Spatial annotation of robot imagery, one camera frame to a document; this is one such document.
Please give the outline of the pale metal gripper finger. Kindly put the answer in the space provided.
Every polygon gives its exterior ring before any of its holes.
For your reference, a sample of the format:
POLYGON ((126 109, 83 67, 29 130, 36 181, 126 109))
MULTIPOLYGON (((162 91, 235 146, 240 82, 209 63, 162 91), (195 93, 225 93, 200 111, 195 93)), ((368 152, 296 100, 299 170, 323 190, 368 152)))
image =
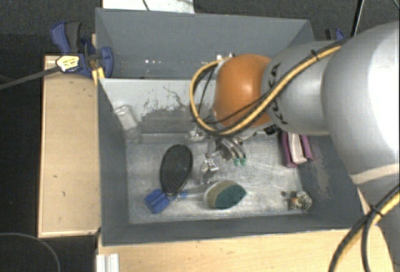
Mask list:
POLYGON ((205 159, 199 170, 200 184, 209 184, 211 178, 219 171, 219 165, 215 159, 205 159))
POLYGON ((215 140, 210 139, 207 143, 207 148, 205 152, 206 159, 214 158, 217 152, 218 152, 218 147, 216 145, 215 140))

